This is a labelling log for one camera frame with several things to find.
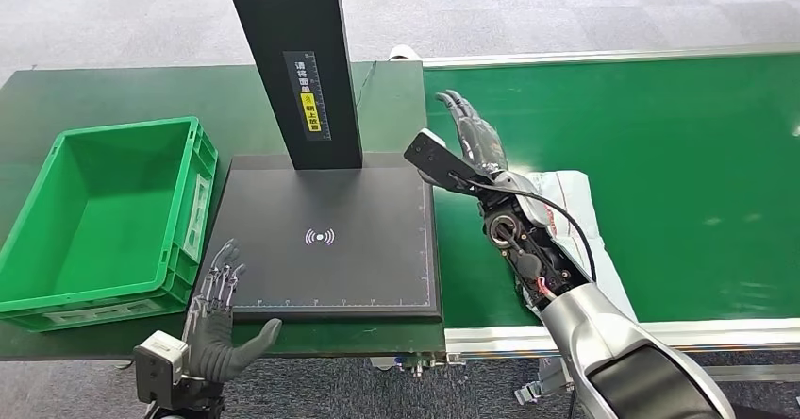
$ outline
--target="wire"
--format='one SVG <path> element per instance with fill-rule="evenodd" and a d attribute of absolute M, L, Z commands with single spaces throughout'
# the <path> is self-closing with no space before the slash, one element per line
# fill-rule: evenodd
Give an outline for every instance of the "wire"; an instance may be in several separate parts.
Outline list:
<path fill-rule="evenodd" d="M 547 288 L 546 280 L 544 277 L 539 277 L 536 279 L 536 286 L 539 287 L 539 292 L 544 295 L 545 298 L 553 301 L 556 299 L 556 295 Z"/>
<path fill-rule="evenodd" d="M 577 412 L 577 389 L 573 389 L 572 399 L 570 400 L 570 410 L 567 413 L 568 419 L 575 419 L 575 413 Z"/>
<path fill-rule="evenodd" d="M 566 209 L 563 209 L 560 205 L 556 204 L 552 200 L 542 197 L 538 194 L 529 193 L 527 191 L 512 190 L 511 188 L 502 188 L 498 186 L 484 185 L 482 183 L 478 183 L 471 179 L 462 179 L 462 180 L 475 186 L 476 188 L 483 188 L 484 190 L 497 191 L 498 193 L 508 193 L 508 194 L 521 195 L 522 197 L 528 197 L 530 199 L 542 202 L 544 205 L 561 213 L 562 216 L 567 218 L 567 221 L 569 221 L 570 224 L 575 226 L 575 230 L 577 230 L 577 234 L 580 237 L 580 241 L 586 248 L 586 258 L 589 259 L 589 271 L 590 271 L 590 276 L 592 277 L 592 282 L 597 282 L 597 272 L 594 267 L 594 256 L 592 255 L 592 248 L 589 246 L 589 240 L 586 238 L 586 234 L 583 233 L 583 229 L 580 228 L 580 225 L 577 223 L 575 218 L 573 218 L 572 215 L 570 215 L 570 213 L 568 213 Z"/>
<path fill-rule="evenodd" d="M 373 74 L 375 73 L 375 68 L 377 68 L 377 60 L 373 60 L 373 64 L 370 66 L 370 71 L 367 72 L 367 76 L 364 77 L 364 82 L 362 82 L 361 87 L 358 88 L 358 99 L 356 100 L 356 108 L 358 108 L 358 105 L 361 104 L 361 93 L 364 92 L 364 86 L 367 85 L 367 81 L 369 81 L 370 78 L 373 77 Z"/>

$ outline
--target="label sticker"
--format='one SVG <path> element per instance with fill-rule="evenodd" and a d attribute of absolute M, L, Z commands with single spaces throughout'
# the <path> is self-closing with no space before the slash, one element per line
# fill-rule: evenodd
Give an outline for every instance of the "label sticker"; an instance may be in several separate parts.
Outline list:
<path fill-rule="evenodd" d="M 286 60 L 289 81 L 303 120 L 306 139 L 330 141 L 330 127 L 325 113 L 325 100 L 314 52 L 284 51 L 283 58 Z"/>

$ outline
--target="black cable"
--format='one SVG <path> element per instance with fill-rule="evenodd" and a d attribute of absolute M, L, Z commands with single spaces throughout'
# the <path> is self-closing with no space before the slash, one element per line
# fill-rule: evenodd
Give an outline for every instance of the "black cable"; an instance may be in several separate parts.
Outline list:
<path fill-rule="evenodd" d="M 575 218 L 573 218 L 572 215 L 570 215 L 570 213 L 568 213 L 566 209 L 563 209 L 560 205 L 556 204 L 552 200 L 542 197 L 538 194 L 529 193 L 527 191 L 512 190 L 511 188 L 502 188 L 499 186 L 484 185 L 483 183 L 478 183 L 470 179 L 464 179 L 464 181 L 475 186 L 476 188 L 483 188 L 484 190 L 497 191 L 498 193 L 508 193 L 508 194 L 521 195 L 522 197 L 528 197 L 533 200 L 542 202 L 544 205 L 552 209 L 555 209 L 556 211 L 561 213 L 562 216 L 567 218 L 567 221 L 569 221 L 570 224 L 575 226 L 575 230 L 577 230 L 577 234 L 580 237 L 580 241 L 586 248 L 586 257 L 587 259 L 589 259 L 589 271 L 590 271 L 590 276 L 592 277 L 592 282 L 597 282 L 597 272 L 594 267 L 594 256 L 592 255 L 592 248 L 589 246 L 589 240 L 586 238 L 586 234 L 583 233 L 583 229 L 580 228 L 580 225 L 577 223 Z"/>
<path fill-rule="evenodd" d="M 495 231 L 497 232 L 497 236 L 505 240 L 506 243 L 510 244 L 515 251 L 519 252 L 523 250 L 523 248 L 520 247 L 520 245 L 514 240 L 514 234 L 508 230 L 506 225 L 497 226 L 497 230 Z"/>
<path fill-rule="evenodd" d="M 577 412 L 577 390 L 573 389 L 573 395 L 570 399 L 570 410 L 567 413 L 567 419 L 575 419 L 575 413 Z"/>
<path fill-rule="evenodd" d="M 375 72 L 375 68 L 377 68 L 377 60 L 373 60 L 373 64 L 370 66 L 370 71 L 367 72 L 367 76 L 364 77 L 364 82 L 361 83 L 361 87 L 358 89 L 358 99 L 356 100 L 356 108 L 358 105 L 361 104 L 361 93 L 364 92 L 364 86 L 367 85 L 367 81 L 373 76 Z"/>

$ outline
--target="vertical black pole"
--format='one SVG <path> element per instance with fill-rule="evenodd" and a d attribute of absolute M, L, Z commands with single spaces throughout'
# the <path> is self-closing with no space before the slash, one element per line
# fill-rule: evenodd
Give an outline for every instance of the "vertical black pole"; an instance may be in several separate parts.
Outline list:
<path fill-rule="evenodd" d="M 360 168 L 340 0 L 233 3 L 294 168 Z"/>

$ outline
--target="yellow warning label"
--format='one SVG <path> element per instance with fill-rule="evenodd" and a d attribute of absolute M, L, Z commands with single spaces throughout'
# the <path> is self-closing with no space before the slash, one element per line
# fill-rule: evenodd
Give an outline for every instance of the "yellow warning label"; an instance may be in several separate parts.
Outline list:
<path fill-rule="evenodd" d="M 320 117 L 317 114 L 317 104 L 314 101 L 314 94 L 300 93 L 300 103 L 303 104 L 303 112 L 306 114 L 308 131 L 322 131 Z"/>

